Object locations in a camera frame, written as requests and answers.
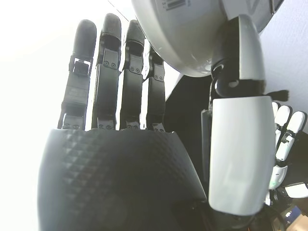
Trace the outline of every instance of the barcode label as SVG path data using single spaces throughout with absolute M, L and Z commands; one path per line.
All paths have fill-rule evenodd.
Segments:
M 186 0 L 166 0 L 166 2 L 167 11 L 186 5 Z

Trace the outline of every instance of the gray plastic panel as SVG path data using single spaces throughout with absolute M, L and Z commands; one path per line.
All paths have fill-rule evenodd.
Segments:
M 38 185 L 41 231 L 180 231 L 174 208 L 206 199 L 176 133 L 52 130 Z

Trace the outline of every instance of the black cable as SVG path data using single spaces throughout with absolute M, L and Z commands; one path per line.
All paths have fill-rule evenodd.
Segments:
M 269 206 L 269 205 L 266 205 L 267 208 L 271 209 L 272 212 L 274 212 L 277 216 L 277 219 L 279 220 L 280 222 L 280 228 L 281 228 L 281 231 L 286 231 L 286 226 L 285 226 L 285 222 L 284 222 L 284 219 L 282 218 L 281 214 L 276 210 L 274 209 L 273 207 Z

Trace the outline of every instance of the gray wall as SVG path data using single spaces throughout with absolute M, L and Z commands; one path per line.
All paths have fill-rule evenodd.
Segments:
M 308 113 L 308 0 L 284 0 L 261 42 L 267 92 L 289 90 L 289 101 L 282 104 Z

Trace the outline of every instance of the thin black line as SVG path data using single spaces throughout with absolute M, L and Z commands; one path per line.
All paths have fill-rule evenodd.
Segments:
M 129 20 L 109 0 L 108 2 L 129 22 Z

